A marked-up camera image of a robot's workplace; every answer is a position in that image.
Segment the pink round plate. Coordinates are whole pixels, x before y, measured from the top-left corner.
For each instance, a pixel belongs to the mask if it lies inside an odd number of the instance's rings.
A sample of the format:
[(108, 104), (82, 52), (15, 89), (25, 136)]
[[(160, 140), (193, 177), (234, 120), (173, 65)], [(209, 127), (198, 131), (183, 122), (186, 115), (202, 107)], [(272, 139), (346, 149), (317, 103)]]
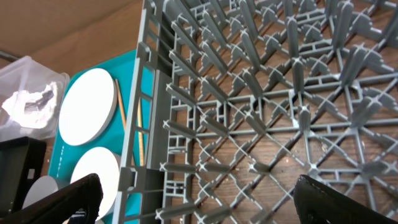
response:
[(80, 146), (96, 139), (108, 126), (117, 104), (116, 84), (105, 69), (79, 76), (64, 97), (59, 131), (65, 143)]

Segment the pink bowl with rice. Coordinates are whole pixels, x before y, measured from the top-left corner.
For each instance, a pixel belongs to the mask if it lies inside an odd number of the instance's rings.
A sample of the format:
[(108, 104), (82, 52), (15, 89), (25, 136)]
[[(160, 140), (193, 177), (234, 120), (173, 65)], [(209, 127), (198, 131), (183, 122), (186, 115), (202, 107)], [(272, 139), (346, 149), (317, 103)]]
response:
[(72, 172), (70, 183), (73, 184), (84, 177), (93, 183), (91, 190), (95, 192), (96, 221), (109, 215), (114, 210), (118, 192), (121, 157), (106, 147), (94, 147), (80, 157)]

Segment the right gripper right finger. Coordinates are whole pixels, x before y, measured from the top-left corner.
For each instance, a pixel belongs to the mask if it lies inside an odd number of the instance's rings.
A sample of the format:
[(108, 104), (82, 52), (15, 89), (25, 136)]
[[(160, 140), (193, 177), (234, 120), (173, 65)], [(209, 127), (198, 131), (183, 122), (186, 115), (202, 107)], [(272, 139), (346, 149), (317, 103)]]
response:
[(397, 223), (307, 175), (295, 184), (294, 204), (301, 223)]

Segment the grey-green bowl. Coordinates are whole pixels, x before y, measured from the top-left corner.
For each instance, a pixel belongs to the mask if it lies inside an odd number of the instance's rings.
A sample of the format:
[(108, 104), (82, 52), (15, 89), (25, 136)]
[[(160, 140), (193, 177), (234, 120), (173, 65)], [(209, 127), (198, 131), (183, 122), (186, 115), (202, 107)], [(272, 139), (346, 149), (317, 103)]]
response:
[(45, 175), (37, 179), (29, 189), (22, 208), (26, 208), (33, 203), (55, 193), (56, 191), (66, 187), (69, 183), (49, 175)]

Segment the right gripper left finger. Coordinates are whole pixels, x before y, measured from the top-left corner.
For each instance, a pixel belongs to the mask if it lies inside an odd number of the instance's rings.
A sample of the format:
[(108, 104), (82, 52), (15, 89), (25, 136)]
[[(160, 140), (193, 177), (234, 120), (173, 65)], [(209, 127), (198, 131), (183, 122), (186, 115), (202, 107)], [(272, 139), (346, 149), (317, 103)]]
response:
[(89, 177), (70, 184), (36, 203), (1, 219), (2, 224), (95, 223), (96, 203)]

